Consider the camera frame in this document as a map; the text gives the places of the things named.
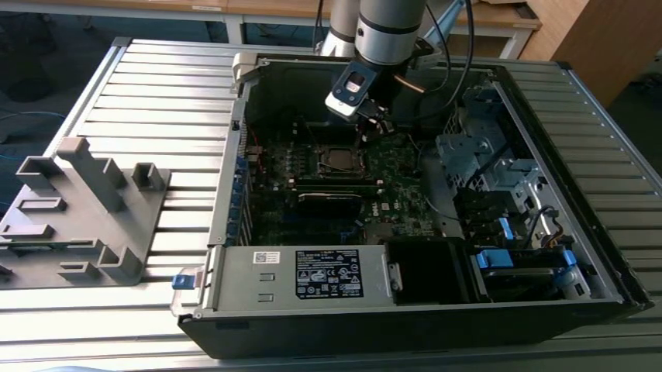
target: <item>side panel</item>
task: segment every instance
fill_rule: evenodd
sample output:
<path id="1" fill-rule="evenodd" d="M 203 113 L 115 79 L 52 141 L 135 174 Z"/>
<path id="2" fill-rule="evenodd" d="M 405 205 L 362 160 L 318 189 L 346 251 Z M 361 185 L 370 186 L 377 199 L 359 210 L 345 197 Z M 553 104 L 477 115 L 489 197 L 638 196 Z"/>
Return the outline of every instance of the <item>side panel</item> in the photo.
<path id="1" fill-rule="evenodd" d="M 333 356 L 346 353 L 443 352 L 541 343 L 598 323 L 625 305 L 526 306 L 439 312 L 196 320 L 179 326 L 217 359 Z"/>

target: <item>floor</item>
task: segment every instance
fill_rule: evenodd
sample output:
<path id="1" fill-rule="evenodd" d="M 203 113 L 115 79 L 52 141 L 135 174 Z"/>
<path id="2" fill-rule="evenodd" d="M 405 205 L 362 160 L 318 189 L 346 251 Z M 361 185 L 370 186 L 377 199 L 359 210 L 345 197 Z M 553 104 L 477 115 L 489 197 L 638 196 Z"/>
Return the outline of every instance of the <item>floor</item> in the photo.
<path id="1" fill-rule="evenodd" d="M 94 17 L 94 28 L 84 30 L 72 15 L 54 15 L 48 28 L 58 50 L 42 56 L 42 63 L 55 83 L 56 91 L 36 102 L 12 102 L 0 93 L 0 115 L 4 112 L 51 111 L 67 114 L 95 72 L 115 36 L 200 42 L 227 42 L 223 24 L 156 19 Z M 310 27 L 247 25 L 247 40 L 254 44 L 309 47 Z M 641 93 L 629 87 L 609 111 L 633 139 L 650 163 L 662 173 L 662 88 Z M 60 119 L 52 116 L 18 116 L 0 122 L 0 156 L 20 159 L 42 154 Z M 12 202 L 22 184 L 14 178 L 19 160 L 0 157 L 0 213 Z"/>

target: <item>table leg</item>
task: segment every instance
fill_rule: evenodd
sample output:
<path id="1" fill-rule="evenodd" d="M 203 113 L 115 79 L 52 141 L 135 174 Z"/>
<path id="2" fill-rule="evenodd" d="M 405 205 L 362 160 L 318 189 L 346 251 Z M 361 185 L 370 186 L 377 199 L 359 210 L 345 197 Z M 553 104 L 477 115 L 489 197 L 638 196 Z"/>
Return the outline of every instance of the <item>table leg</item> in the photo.
<path id="1" fill-rule="evenodd" d="M 531 37 L 533 30 L 531 29 L 515 29 L 515 33 L 513 34 L 513 37 L 509 39 L 509 42 L 506 43 L 506 47 L 503 48 L 503 51 L 501 52 L 499 58 L 507 59 L 507 60 L 515 60 L 519 58 L 519 54 L 522 53 L 526 42 L 529 41 L 529 38 Z"/>
<path id="2" fill-rule="evenodd" d="M 225 16 L 227 27 L 227 41 L 231 44 L 243 44 L 246 42 L 245 20 L 239 14 L 227 14 Z"/>

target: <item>wooden desk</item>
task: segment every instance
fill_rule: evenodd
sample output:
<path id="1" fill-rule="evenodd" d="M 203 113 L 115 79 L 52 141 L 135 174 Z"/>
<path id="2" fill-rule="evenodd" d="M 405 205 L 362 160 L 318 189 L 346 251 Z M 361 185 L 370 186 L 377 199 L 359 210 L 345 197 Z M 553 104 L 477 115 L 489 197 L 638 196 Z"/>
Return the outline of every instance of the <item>wooden desk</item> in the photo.
<path id="1" fill-rule="evenodd" d="M 334 0 L 325 1 L 323 24 Z M 233 44 L 245 43 L 243 25 L 267 23 L 313 26 L 318 9 L 317 0 L 0 0 L 0 9 L 14 12 L 114 16 L 151 19 L 184 19 L 225 22 Z M 510 5 L 481 3 L 475 9 L 475 34 L 479 38 L 477 55 L 518 58 L 533 30 L 541 27 L 538 19 L 523 19 Z M 431 30 L 431 21 L 423 18 L 422 29 Z M 453 28 L 451 50 L 465 54 L 467 15 L 461 14 Z"/>
<path id="2" fill-rule="evenodd" d="M 323 18 L 330 17 L 334 0 L 325 1 Z M 235 23 L 270 23 L 285 25 L 313 26 L 315 23 L 317 0 L 227 0 L 226 18 L 234 18 Z M 538 19 L 522 18 L 514 5 L 474 5 L 475 34 L 479 38 L 477 55 L 481 57 L 518 58 L 533 31 L 541 28 Z M 434 32 L 433 22 L 426 16 L 421 24 L 422 30 Z M 458 23 L 451 31 L 457 35 L 451 40 L 451 50 L 465 54 L 465 35 L 469 34 L 467 14 L 462 12 Z M 243 43 L 243 39 L 230 43 Z"/>
<path id="3" fill-rule="evenodd" d="M 223 21 L 229 0 L 0 0 L 0 10 L 150 19 Z"/>

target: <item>power cable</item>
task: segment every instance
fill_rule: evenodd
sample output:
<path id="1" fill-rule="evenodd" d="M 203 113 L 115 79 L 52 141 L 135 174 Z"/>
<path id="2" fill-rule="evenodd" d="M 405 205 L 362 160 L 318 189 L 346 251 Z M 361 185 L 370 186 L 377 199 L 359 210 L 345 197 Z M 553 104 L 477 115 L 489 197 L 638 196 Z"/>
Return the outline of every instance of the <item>power cable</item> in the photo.
<path id="1" fill-rule="evenodd" d="M 443 113 L 445 109 L 449 107 L 451 103 L 455 102 L 455 99 L 458 98 L 459 91 L 462 89 L 462 86 L 465 85 L 465 80 L 467 79 L 469 70 L 471 69 L 471 62 L 474 61 L 475 28 L 474 28 L 474 10 L 471 7 L 471 0 L 466 0 L 466 5 L 467 5 L 467 24 L 469 24 L 469 53 L 467 53 L 467 59 L 465 61 L 465 70 L 462 71 L 462 75 L 459 77 L 459 82 L 458 82 L 458 86 L 455 87 L 455 91 L 453 92 L 450 99 L 446 101 L 442 107 L 439 107 L 431 113 L 417 115 L 413 116 L 411 118 L 387 118 L 390 122 L 417 122 L 419 120 L 434 118 L 437 115 L 441 115 Z"/>

